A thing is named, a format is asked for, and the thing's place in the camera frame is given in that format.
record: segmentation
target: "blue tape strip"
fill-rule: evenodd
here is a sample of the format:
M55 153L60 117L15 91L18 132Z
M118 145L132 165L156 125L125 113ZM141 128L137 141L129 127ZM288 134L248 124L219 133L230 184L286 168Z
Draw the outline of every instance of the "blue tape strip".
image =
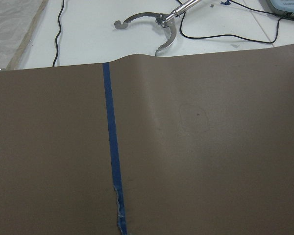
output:
M117 198L118 198L118 227L122 235L127 235L121 168L120 168L120 160L119 160L118 138L117 138L116 121L114 116L109 63L103 63L102 68L103 68L104 90L106 95L112 178L113 178L114 190L116 191Z

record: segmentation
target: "clear plastic wrap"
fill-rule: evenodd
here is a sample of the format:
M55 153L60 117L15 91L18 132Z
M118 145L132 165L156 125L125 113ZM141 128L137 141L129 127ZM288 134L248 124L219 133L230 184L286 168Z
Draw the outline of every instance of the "clear plastic wrap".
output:
M0 0L0 68L12 70L48 0Z

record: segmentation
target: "curved metal claw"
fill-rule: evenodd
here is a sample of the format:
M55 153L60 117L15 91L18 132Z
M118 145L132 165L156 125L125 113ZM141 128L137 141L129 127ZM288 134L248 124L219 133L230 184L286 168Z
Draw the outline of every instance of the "curved metal claw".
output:
M116 29L125 29L125 28L128 27L128 24L130 22L132 22L134 19L144 17L144 16L155 17L156 22L158 24L160 24L159 22L162 22L162 20L165 19L168 16L168 14L154 13L154 12L138 13L138 14L135 14L135 15L127 18L123 23L121 23L121 21L115 21L114 22L114 27ZM174 18L171 19L169 22L166 22L165 24L160 24L160 25L163 28L168 27L170 29L171 35L170 35L169 39L156 50L155 56L158 56L159 51L164 50L165 48L170 46L173 43L173 41L175 40L175 37L176 37L176 28L175 28L175 25L174 25Z

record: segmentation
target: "black cord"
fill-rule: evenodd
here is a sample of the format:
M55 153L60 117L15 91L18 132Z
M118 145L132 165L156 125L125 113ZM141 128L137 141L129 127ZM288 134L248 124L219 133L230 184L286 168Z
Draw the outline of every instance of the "black cord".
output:
M274 16L278 16L280 17L279 15L275 14L275 13L272 13L272 12L267 12L267 11L260 11L260 10L256 10L256 9L252 9L248 6L244 6L238 2L235 2L235 1L232 1L232 0L229 0L230 2L232 3L235 3L239 6L242 6L248 10L251 10L251 11L256 11L256 12L260 12L260 13L267 13L267 14L270 14L270 15L274 15ZM190 36L187 36L183 33L183 30L182 30L182 25L183 25L183 21L185 19L185 16L186 16L186 12L183 14L183 17L182 17L182 20L181 20L181 24L180 24L180 34L185 37L185 38L188 38L188 39L208 39L208 38L217 38L217 37L226 37L226 36L230 36L230 37L236 37L236 38L240 38L240 39L243 39L243 40L246 40L246 41L250 41L250 42L255 42L255 43L264 43L264 44L272 44L274 43L277 38L278 38L278 34L279 34L279 26L280 26L280 21L282 19L287 19L287 20L292 20L294 21L294 19L291 19L291 18L286 18L286 17L280 17L278 22L277 22L277 26L276 26L276 34L275 34L275 38L273 41L271 42L266 42L266 41L259 41L259 40L254 40L254 39L249 39L249 38L245 38L245 37L241 37L241 36L238 36L238 35L234 35L234 34L221 34L221 35L214 35L214 36L206 36L206 37L190 37Z
M57 49L57 53L56 53L56 55L55 55L55 59L54 59L54 61L53 61L52 67L54 67L55 62L57 61L57 59L58 59L58 55L59 55L58 37L60 36L61 31L62 31L61 22L60 22L60 17L61 17L61 14L62 14L63 8L64 8L64 0L62 0L61 11L60 11L60 13L59 13L59 15L58 15L59 32L58 32L57 36L55 37L55 47L56 47L56 49Z

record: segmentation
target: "brown surface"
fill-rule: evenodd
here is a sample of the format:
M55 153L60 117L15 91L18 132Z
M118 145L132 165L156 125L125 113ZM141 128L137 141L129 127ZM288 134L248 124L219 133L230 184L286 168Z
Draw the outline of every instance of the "brown surface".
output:
M118 235L102 66L0 72L0 235Z
M294 45L110 64L133 235L294 235Z
M294 45L110 68L129 234L294 235ZM101 65L0 72L0 235L116 213Z

